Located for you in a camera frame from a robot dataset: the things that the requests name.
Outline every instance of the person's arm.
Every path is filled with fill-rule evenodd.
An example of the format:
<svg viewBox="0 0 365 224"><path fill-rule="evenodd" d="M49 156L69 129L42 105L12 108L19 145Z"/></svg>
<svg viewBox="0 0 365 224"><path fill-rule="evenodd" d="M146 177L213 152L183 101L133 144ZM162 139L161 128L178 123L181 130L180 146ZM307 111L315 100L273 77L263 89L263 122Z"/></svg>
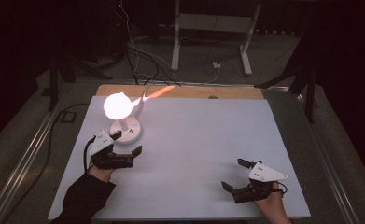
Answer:
<svg viewBox="0 0 365 224"><path fill-rule="evenodd" d="M69 187L63 199L63 211L51 224L90 224L91 218L105 206L115 187L109 182L114 171L92 166Z"/></svg>
<svg viewBox="0 0 365 224"><path fill-rule="evenodd" d="M278 183L273 183L273 189L278 189ZM291 224L292 221L287 217L282 202L281 192L272 192L267 199L254 201L264 217L271 224Z"/></svg>

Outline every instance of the metal stand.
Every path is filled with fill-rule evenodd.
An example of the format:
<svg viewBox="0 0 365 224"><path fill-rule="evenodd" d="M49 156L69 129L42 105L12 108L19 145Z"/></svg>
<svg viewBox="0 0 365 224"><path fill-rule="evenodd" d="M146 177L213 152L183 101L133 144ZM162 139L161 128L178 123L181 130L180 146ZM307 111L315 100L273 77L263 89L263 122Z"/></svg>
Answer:
<svg viewBox="0 0 365 224"><path fill-rule="evenodd" d="M179 0L175 0L175 38L171 70L176 72L179 66L179 29L194 29L246 33L246 42L240 46L240 55L244 66L244 74L246 76L252 75L246 52L255 30L260 7L261 4L256 5L252 18L185 14L179 13Z"/></svg>
<svg viewBox="0 0 365 224"><path fill-rule="evenodd" d="M275 77L265 83L255 85L255 88L267 89L274 84L288 78L295 76L292 84L289 87L289 91L291 94L301 94L304 87L307 85L307 95L304 113L308 120L311 123L314 123L313 120L313 103L314 103L314 90L316 86L316 66L303 64L297 66L296 68L291 69L288 72L284 72L278 77Z"/></svg>
<svg viewBox="0 0 365 224"><path fill-rule="evenodd" d="M90 75L97 77L99 79L112 79L112 77L105 76L101 72L97 71L82 62L81 60L75 58L68 52L64 51L58 45L51 50L49 56L49 73L50 73L50 106L49 111L54 109L54 106L58 103L58 73L60 72L63 81L65 82L75 82L77 78L75 75L74 68L78 67L82 70L87 71Z"/></svg>

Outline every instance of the power outlet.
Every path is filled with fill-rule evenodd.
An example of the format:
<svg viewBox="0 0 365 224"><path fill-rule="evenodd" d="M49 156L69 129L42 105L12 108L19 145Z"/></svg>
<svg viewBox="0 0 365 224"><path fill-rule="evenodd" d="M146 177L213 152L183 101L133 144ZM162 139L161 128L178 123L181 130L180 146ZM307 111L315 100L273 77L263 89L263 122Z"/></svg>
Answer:
<svg viewBox="0 0 365 224"><path fill-rule="evenodd" d="M213 62L212 65L214 66L215 69L220 68L220 63L219 62Z"/></svg>
<svg viewBox="0 0 365 224"><path fill-rule="evenodd" d="M92 156L95 153L103 150L104 148L112 145L114 140L104 131L100 131L94 139L89 150L89 155Z"/></svg>

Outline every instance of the white metal frame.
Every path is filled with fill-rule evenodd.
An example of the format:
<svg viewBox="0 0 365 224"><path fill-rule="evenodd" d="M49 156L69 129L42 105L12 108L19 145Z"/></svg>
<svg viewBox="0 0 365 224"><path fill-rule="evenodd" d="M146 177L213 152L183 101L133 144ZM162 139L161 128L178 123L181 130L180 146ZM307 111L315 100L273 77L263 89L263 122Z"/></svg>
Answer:
<svg viewBox="0 0 365 224"><path fill-rule="evenodd" d="M171 70L175 72L179 67L179 29L194 29L246 33L246 42L244 45L240 46L240 55L244 67L244 74L246 76L252 75L251 65L249 64L249 59L246 52L255 30L260 7L261 4L256 5L254 14L251 18L185 14L179 13L179 0L175 0L175 39Z"/></svg>

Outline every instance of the robotic hand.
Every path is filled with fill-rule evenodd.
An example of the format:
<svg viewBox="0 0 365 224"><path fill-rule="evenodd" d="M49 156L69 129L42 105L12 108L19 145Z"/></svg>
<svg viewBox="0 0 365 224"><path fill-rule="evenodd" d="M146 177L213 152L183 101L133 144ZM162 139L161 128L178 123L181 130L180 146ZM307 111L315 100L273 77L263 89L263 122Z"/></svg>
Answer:
<svg viewBox="0 0 365 224"><path fill-rule="evenodd" d="M113 152L113 143L120 137L121 131L118 131L110 136L106 132L100 131L96 136L94 136L85 147L85 152L83 155L85 172L87 171L87 148L91 143L92 146L89 150L91 162L99 169L111 170L133 167L133 159L141 154L142 146L134 149L131 154L116 154Z"/></svg>
<svg viewBox="0 0 365 224"><path fill-rule="evenodd" d="M252 168L252 171L249 174L250 184L248 184L245 188L234 189L226 182L221 182L222 187L232 194L235 203L245 203L266 199L269 197L270 193L274 191L281 191L283 195L287 192L287 188L284 185L285 191L282 191L281 189L273 190L273 182L281 179L287 179L287 175L263 165L261 161L250 162L238 159L237 162L245 168Z"/></svg>

